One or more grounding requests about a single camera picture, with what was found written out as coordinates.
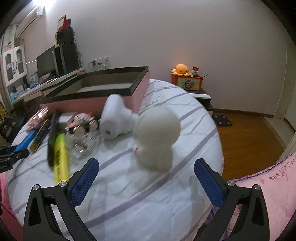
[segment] metal screw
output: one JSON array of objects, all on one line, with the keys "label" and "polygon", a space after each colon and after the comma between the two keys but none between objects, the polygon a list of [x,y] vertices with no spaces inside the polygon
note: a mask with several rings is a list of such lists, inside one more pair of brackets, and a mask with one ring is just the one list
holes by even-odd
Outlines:
[{"label": "metal screw", "polygon": [[36,185],[33,186],[33,190],[34,191],[36,191],[38,188],[39,188],[39,185],[38,184],[36,184]]},{"label": "metal screw", "polygon": [[260,189],[261,189],[261,187],[260,187],[259,185],[257,185],[257,184],[254,185],[254,188],[255,188],[256,190],[260,190]]},{"label": "metal screw", "polygon": [[67,185],[67,181],[61,181],[60,183],[59,183],[59,186],[60,187],[64,187],[64,186],[66,186]]},{"label": "metal screw", "polygon": [[227,185],[233,187],[235,185],[234,181],[227,181]]}]

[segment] white air conditioner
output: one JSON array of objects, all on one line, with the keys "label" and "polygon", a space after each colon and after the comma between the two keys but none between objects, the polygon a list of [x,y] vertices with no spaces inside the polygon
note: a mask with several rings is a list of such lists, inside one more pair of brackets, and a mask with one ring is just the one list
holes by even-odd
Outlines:
[{"label": "white air conditioner", "polygon": [[15,32],[17,38],[21,37],[23,32],[34,22],[36,18],[43,15],[44,6],[36,6],[25,19],[20,23]]}]

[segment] cabinet door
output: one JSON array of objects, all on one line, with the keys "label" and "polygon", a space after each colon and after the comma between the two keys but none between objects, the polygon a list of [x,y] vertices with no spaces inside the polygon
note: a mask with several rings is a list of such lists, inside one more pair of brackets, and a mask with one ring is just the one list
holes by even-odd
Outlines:
[{"label": "cabinet door", "polygon": [[24,45],[18,46],[13,48],[14,50],[14,59],[16,65],[16,73],[17,79],[25,76],[27,74],[27,67],[24,65],[26,62],[25,60],[25,52],[24,52]]},{"label": "cabinet door", "polygon": [[14,50],[8,50],[2,54],[3,58],[3,72],[6,86],[10,85],[17,80],[15,62],[14,62]]}]

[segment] computer monitor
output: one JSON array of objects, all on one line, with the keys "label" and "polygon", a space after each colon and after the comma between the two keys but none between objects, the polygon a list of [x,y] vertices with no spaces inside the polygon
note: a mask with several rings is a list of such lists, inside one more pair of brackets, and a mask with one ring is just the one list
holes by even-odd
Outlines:
[{"label": "computer monitor", "polygon": [[54,46],[46,50],[44,53],[39,55],[37,59],[37,70],[38,70],[38,78],[52,72],[53,76],[56,76],[56,69],[54,65],[54,56],[52,50]]}]

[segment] round table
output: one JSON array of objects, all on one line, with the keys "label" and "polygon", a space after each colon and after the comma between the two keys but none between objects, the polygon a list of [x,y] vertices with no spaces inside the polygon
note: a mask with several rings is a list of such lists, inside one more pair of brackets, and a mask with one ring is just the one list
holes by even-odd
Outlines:
[{"label": "round table", "polygon": [[[132,134],[105,141],[89,157],[69,162],[70,175],[90,157],[100,171],[82,205],[76,207],[82,221],[97,240],[180,241],[193,240],[212,207],[193,165],[203,158],[222,174],[223,154],[219,134],[206,109],[183,89],[168,82],[150,80],[139,114],[166,105],[181,121],[181,135],[173,146],[173,167],[167,172],[140,168],[134,156]],[[26,136],[25,125],[13,145]],[[9,202],[23,225],[31,188],[55,186],[47,164],[47,141],[38,151],[18,161],[6,173]],[[56,219],[66,238],[71,239],[56,206]]]}]

